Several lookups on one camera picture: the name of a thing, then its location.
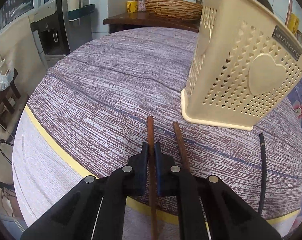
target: yellow mug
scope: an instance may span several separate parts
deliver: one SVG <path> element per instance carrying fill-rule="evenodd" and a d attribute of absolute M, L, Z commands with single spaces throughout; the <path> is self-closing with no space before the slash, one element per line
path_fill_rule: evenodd
<path fill-rule="evenodd" d="M 127 12 L 137 12 L 138 1 L 127 1 Z"/>
<path fill-rule="evenodd" d="M 295 14 L 292 13 L 287 27 L 290 31 L 292 31 L 292 33 L 294 35 L 297 33 L 299 23 L 300 23 L 299 18 Z"/>

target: yellow table edge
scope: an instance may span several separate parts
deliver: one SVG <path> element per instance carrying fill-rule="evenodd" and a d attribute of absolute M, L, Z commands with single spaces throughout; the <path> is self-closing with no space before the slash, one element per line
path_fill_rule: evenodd
<path fill-rule="evenodd" d="M 48 134 L 48 132 L 39 123 L 39 121 L 37 120 L 37 118 L 34 116 L 34 114 L 32 113 L 32 111 L 30 110 L 30 108 L 27 105 L 24 108 L 24 111 L 27 113 L 29 119 L 31 120 L 32 124 L 36 127 L 38 132 L 42 135 L 42 137 L 46 140 L 46 142 L 50 145 L 50 147 L 60 156 L 60 158 L 62 160 L 64 160 L 66 163 L 68 163 L 68 165 L 83 178 L 88 175 L 95 176 L 90 171 L 88 171 L 86 168 L 81 166 L 64 149 L 62 149 L 62 147 Z M 126 204 L 133 210 L 138 211 L 139 213 L 142 213 L 142 214 L 148 215 L 148 216 L 151 214 L 151 210 L 148 205 L 140 203 L 130 197 L 127 197 Z M 299 212 L 300 212 L 300 209 L 293 211 L 289 214 L 286 214 L 284 216 L 267 220 L 267 222 L 271 225 L 274 225 L 274 224 L 280 223 L 282 221 L 285 221 L 292 216 L 298 215 Z M 179 219 L 175 215 L 171 215 L 171 214 L 161 211 L 161 210 L 157 210 L 156 215 L 157 215 L 158 220 L 161 220 L 166 223 L 173 224 L 173 225 L 179 224 Z"/>

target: round table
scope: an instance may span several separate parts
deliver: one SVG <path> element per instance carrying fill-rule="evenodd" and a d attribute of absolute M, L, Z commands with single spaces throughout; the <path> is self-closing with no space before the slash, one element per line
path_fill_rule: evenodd
<path fill-rule="evenodd" d="M 180 92 L 196 38 L 197 33 L 169 28 L 122 31 L 81 46 L 49 69 L 21 116 L 13 149 L 14 185 L 28 225 L 86 174 L 108 176 L 140 153 L 152 115 L 163 153 L 181 165 L 172 127 L 178 121 L 191 172 L 219 176 L 255 210 L 261 185 L 258 135 L 264 133 L 262 216 L 273 219 L 281 235 L 287 233 L 302 200 L 299 121 L 285 98 L 252 131 L 186 122 Z M 147 195 L 137 200 L 127 201 L 123 239 L 150 238 Z M 178 239 L 175 198 L 157 201 L 160 239 Z"/>

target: woven basket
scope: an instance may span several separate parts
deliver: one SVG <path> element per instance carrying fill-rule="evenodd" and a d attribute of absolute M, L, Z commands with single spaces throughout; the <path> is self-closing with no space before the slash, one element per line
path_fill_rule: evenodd
<path fill-rule="evenodd" d="M 201 4 L 183 0 L 145 0 L 146 9 L 162 18 L 178 18 L 181 20 L 199 20 Z"/>

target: chopstick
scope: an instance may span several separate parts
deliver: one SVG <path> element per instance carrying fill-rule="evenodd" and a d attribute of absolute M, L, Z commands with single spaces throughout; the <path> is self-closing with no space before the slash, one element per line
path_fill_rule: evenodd
<path fill-rule="evenodd" d="M 153 117 L 147 117 L 147 133 L 149 144 L 149 206 L 151 208 L 151 239 L 157 240 L 157 218 L 156 218 L 156 184 L 155 184 L 155 156 L 154 156 L 154 131 Z"/>
<path fill-rule="evenodd" d="M 287 12 L 287 17 L 285 19 L 285 26 L 288 26 L 289 24 L 289 20 L 291 17 L 291 13 L 292 13 L 292 0 L 289 0 L 289 6 L 288 6 L 288 12 Z"/>
<path fill-rule="evenodd" d="M 184 141 L 183 141 L 183 137 L 182 137 L 182 133 L 181 133 L 179 123 L 178 122 L 173 122 L 172 124 L 173 124 L 175 137 L 176 137 L 176 140 L 177 140 L 178 148 L 179 148 L 181 159 L 182 159 L 182 166 L 183 166 L 184 169 L 190 171 L 187 151 L 186 151 L 186 147 L 184 145 Z"/>

